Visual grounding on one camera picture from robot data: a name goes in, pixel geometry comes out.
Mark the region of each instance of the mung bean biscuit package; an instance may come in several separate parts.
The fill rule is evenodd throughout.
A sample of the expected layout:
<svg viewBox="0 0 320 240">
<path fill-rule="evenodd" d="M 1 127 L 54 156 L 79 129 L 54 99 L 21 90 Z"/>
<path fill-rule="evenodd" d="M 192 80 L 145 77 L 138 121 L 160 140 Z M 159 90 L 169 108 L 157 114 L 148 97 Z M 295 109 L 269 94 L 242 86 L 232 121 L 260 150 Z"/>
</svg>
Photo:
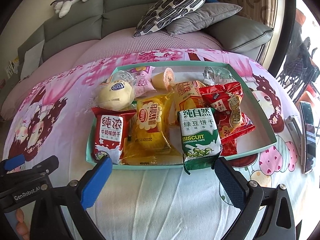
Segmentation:
<svg viewBox="0 0 320 240">
<path fill-rule="evenodd" d="M 213 113 L 212 108 L 179 112 L 183 166 L 188 174 L 211 167 L 220 156 L 222 145 Z"/>
</svg>

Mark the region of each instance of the red biscuit package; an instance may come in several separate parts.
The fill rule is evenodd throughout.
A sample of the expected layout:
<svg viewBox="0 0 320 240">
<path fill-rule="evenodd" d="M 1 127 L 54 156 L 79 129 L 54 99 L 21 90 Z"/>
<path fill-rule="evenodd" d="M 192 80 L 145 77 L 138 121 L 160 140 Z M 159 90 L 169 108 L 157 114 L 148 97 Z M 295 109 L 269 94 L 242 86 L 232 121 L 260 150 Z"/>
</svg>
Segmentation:
<svg viewBox="0 0 320 240">
<path fill-rule="evenodd" d="M 217 110 L 214 118 L 222 144 L 255 129 L 251 120 L 240 110 L 243 97 L 240 82 L 200 88 L 200 94 L 208 106 Z"/>
<path fill-rule="evenodd" d="M 92 111 L 97 117 L 92 157 L 100 160 L 104 155 L 109 155 L 113 164 L 119 164 L 123 157 L 124 140 L 128 137 L 129 121 L 137 111 L 116 112 L 100 107 L 93 107 Z"/>
<path fill-rule="evenodd" d="M 222 152 L 220 156 L 226 157 L 237 154 L 237 138 L 222 145 Z"/>
</svg>

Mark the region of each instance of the pink snack package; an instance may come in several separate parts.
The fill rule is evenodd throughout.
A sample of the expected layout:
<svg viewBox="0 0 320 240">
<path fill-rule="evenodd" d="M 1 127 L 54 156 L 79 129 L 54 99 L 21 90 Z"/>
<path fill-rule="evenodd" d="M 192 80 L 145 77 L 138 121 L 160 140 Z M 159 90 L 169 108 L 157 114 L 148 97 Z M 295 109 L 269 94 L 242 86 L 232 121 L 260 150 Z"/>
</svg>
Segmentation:
<svg viewBox="0 0 320 240">
<path fill-rule="evenodd" d="M 153 66 L 144 66 L 127 70 L 129 73 L 144 76 L 144 78 L 139 80 L 138 86 L 136 88 L 136 97 L 140 97 L 148 91 L 155 91 L 155 88 L 151 83 L 151 74 L 154 69 L 155 67 Z"/>
</svg>

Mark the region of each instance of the white wall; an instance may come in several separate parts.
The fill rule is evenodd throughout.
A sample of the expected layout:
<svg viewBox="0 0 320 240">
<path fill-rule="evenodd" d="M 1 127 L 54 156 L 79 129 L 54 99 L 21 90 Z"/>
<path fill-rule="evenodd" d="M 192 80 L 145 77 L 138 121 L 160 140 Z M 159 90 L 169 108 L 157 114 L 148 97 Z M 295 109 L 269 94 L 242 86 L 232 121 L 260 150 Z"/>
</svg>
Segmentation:
<svg viewBox="0 0 320 240">
<path fill-rule="evenodd" d="M 23 0 L 0 35 L 0 80 L 6 78 L 4 68 L 18 55 L 18 47 L 54 12 L 54 0 Z"/>
</svg>

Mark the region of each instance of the snack package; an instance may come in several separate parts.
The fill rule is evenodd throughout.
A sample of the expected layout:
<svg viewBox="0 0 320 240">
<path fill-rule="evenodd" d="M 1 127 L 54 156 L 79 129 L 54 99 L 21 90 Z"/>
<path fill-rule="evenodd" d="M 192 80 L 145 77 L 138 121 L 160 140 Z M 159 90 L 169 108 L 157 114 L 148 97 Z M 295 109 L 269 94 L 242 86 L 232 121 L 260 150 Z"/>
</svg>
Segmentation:
<svg viewBox="0 0 320 240">
<path fill-rule="evenodd" d="M 179 112 L 183 166 L 190 170 L 211 167 L 222 151 L 214 109 L 197 108 Z"/>
<path fill-rule="evenodd" d="M 243 97 L 241 84 L 232 82 L 225 85 L 214 85 L 200 88 L 200 94 L 208 106 L 215 110 L 215 119 L 220 122 L 223 133 L 232 133 L 242 122 L 240 103 Z"/>
<path fill-rule="evenodd" d="M 215 84 L 227 84 L 235 82 L 230 71 L 224 67 L 205 67 L 204 68 L 204 83 L 212 86 Z"/>
<path fill-rule="evenodd" d="M 124 141 L 128 137 L 129 120 L 135 115 L 136 110 L 115 112 L 93 107 L 92 111 L 97 117 L 92 158 L 98 161 L 104 155 L 109 155 L 112 163 L 118 164 L 123 157 Z"/>
<path fill-rule="evenodd" d="M 168 115 L 172 94 L 137 100 L 137 118 L 125 146 L 123 164 L 167 165 L 182 163 L 182 155 L 169 141 Z"/>
<path fill-rule="evenodd" d="M 152 77 L 152 84 L 157 89 L 172 90 L 170 83 L 175 81 L 174 72 L 171 68 L 166 68 L 164 72 Z"/>
<path fill-rule="evenodd" d="M 94 104 L 103 109 L 121 111 L 134 100 L 140 79 L 127 71 L 116 72 L 98 86 Z"/>
<path fill-rule="evenodd" d="M 155 91 L 155 88 L 151 83 L 151 74 L 154 69 L 155 67 L 153 66 L 145 66 L 128 70 L 129 73 L 142 77 L 137 84 L 136 97 L 140 97 L 148 91 Z"/>
<path fill-rule="evenodd" d="M 173 88 L 173 98 L 175 105 L 175 120 L 177 120 L 179 111 L 205 107 L 199 92 L 199 84 L 196 81 L 186 81 L 175 84 Z"/>
<path fill-rule="evenodd" d="M 237 153 L 237 138 L 222 144 L 221 157 L 231 156 Z"/>
<path fill-rule="evenodd" d="M 241 115 L 242 120 L 240 125 L 231 133 L 228 127 L 223 125 L 223 121 L 218 121 L 218 131 L 223 145 L 256 129 L 252 121 L 244 113 L 241 113 Z"/>
</svg>

